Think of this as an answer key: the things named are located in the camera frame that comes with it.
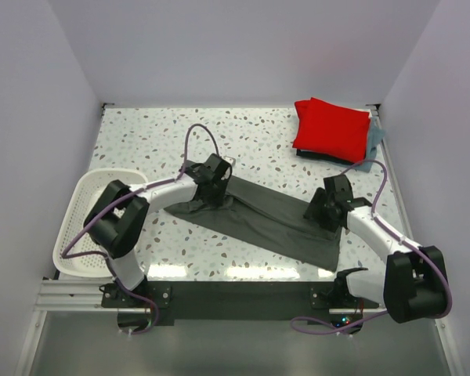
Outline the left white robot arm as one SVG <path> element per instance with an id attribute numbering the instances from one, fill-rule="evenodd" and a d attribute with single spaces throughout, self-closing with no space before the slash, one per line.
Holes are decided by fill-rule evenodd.
<path id="1" fill-rule="evenodd" d="M 106 253 L 108 269 L 121 284 L 118 296 L 127 306 L 146 300 L 145 275 L 134 251 L 146 217 L 190 201 L 219 206 L 232 172 L 229 161 L 211 154 L 203 163 L 184 164 L 170 179 L 142 186 L 117 179 L 106 186 L 85 218 L 84 231 Z"/>

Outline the grey t shirt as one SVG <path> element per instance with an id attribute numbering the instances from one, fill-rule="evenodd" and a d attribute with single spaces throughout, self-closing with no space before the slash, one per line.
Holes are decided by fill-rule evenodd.
<path id="1" fill-rule="evenodd" d="M 232 177 L 222 205 L 200 200 L 174 204 L 165 211 L 198 226 L 297 261 L 334 272 L 342 231 L 333 232 L 305 218 L 309 204 L 247 180 Z"/>

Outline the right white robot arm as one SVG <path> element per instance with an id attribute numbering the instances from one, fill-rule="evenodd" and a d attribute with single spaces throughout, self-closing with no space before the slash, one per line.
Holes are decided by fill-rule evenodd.
<path id="1" fill-rule="evenodd" d="M 348 230 L 385 264 L 382 275 L 366 267 L 337 272 L 332 288 L 321 295 L 330 305 L 349 308 L 366 299 L 383 306 L 399 324 L 450 312 L 452 296 L 443 253 L 402 235 L 375 211 L 373 203 L 354 196 L 345 175 L 324 179 L 305 217 L 325 230 Z"/>

